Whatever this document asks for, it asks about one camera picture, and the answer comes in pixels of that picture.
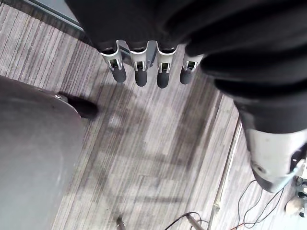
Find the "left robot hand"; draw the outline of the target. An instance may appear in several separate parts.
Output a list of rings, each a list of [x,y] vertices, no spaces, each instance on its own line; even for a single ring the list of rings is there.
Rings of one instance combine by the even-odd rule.
[[[69,0],[99,50],[111,41],[185,46],[238,109],[258,184],[281,190],[307,144],[304,0]]]

